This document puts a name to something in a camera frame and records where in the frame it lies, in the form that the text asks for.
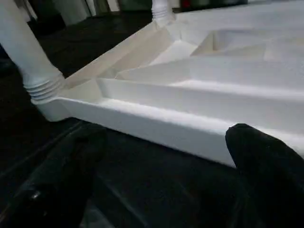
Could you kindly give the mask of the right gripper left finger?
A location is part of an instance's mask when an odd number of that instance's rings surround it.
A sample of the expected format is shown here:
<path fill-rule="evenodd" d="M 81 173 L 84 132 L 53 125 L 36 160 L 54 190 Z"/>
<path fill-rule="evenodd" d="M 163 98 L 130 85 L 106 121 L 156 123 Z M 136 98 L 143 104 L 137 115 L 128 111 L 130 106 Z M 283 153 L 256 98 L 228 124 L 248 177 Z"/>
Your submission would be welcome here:
<path fill-rule="evenodd" d="M 80 227 L 106 146 L 106 130 L 96 124 L 62 138 L 7 205 L 7 227 Z"/>

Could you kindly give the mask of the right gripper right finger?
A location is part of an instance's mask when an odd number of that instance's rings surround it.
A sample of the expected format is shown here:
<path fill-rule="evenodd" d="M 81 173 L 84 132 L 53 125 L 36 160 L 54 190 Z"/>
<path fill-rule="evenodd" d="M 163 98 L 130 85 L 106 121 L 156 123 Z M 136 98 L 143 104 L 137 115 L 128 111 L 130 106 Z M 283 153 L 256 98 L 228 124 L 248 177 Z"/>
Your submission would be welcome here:
<path fill-rule="evenodd" d="M 239 123 L 225 133 L 232 160 L 268 228 L 304 226 L 304 160 L 283 141 Z"/>

